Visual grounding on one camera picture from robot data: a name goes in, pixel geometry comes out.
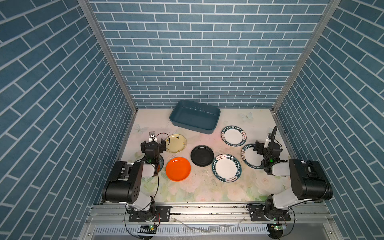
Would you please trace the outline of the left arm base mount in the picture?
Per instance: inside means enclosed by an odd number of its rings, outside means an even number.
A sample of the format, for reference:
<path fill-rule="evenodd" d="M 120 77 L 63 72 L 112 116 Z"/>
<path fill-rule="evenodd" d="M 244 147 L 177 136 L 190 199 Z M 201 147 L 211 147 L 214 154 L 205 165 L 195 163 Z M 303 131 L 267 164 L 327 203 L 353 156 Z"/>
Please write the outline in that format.
<path fill-rule="evenodd" d="M 171 206 L 150 206 L 147 211 L 135 211 L 128 208 L 130 223 L 144 222 L 169 222 L 171 214 Z"/>

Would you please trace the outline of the black plate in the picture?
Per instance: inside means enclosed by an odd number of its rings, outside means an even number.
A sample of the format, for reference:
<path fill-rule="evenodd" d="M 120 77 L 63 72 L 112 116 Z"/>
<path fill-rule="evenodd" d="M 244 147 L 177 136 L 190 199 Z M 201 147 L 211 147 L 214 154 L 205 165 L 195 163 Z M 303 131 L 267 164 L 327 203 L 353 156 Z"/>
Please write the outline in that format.
<path fill-rule="evenodd" d="M 211 148 L 205 145 L 196 146 L 191 151 L 192 162 L 199 167 L 206 167 L 214 160 L 214 152 Z"/>

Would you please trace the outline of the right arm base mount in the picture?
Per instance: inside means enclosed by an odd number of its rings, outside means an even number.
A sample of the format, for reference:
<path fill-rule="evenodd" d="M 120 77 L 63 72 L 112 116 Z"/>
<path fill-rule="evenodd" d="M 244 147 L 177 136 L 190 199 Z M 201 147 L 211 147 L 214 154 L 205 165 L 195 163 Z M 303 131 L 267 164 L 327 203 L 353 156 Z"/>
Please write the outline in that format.
<path fill-rule="evenodd" d="M 291 220 L 288 210 L 279 210 L 271 206 L 265 206 L 257 203 L 248 204 L 245 208 L 249 212 L 252 222 L 288 222 Z"/>

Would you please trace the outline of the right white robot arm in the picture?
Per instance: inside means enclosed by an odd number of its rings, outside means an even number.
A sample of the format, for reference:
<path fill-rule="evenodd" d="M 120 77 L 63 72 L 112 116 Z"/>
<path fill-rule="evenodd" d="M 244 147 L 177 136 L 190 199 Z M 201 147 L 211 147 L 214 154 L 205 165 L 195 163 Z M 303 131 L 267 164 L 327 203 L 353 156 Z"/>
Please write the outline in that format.
<path fill-rule="evenodd" d="M 267 175 L 289 177 L 291 186 L 281 193 L 268 196 L 264 212 L 287 212 L 290 207 L 310 201 L 329 200 L 332 186 L 317 161 L 282 160 L 279 144 L 255 142 L 254 151 L 263 156 L 261 166 Z"/>

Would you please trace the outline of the green rimmed white plate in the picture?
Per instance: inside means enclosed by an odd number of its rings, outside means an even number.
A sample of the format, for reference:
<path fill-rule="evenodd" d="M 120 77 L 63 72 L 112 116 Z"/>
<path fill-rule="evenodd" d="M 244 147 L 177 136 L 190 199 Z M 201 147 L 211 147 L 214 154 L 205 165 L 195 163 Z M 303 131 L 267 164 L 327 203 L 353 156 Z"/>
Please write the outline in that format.
<path fill-rule="evenodd" d="M 240 147 L 247 141 L 246 132 L 237 126 L 226 126 L 221 131 L 221 138 L 231 147 Z"/>
<path fill-rule="evenodd" d="M 224 183 L 233 183 L 240 178 L 242 167 L 239 160 L 234 156 L 221 154 L 213 160 L 212 171 L 218 180 Z"/>
<path fill-rule="evenodd" d="M 255 144 L 247 144 L 242 148 L 241 157 L 244 163 L 253 168 L 253 169 L 263 169 L 262 161 L 264 159 L 263 155 L 254 151 Z"/>

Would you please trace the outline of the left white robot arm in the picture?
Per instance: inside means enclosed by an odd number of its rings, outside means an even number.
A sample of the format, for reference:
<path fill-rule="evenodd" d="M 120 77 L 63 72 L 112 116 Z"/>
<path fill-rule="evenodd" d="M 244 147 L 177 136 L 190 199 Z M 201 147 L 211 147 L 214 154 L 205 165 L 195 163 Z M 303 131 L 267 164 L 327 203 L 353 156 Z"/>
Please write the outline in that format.
<path fill-rule="evenodd" d="M 155 215 L 155 198 L 141 191 L 141 182 L 145 177 L 159 177 L 159 171 L 164 165 L 161 153 L 165 150 L 166 141 L 163 139 L 160 142 L 142 142 L 144 157 L 134 163 L 116 162 L 103 187 L 103 201 L 127 204 L 130 214 Z"/>

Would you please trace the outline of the orange plate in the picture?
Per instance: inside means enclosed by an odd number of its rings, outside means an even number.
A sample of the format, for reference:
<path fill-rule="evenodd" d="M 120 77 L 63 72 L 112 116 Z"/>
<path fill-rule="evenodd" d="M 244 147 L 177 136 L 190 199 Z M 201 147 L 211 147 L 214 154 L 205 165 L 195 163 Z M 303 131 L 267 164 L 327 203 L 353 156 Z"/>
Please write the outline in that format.
<path fill-rule="evenodd" d="M 181 182 L 185 180 L 191 173 L 190 162 L 182 157 L 171 159 L 166 166 L 166 175 L 169 180 Z"/>

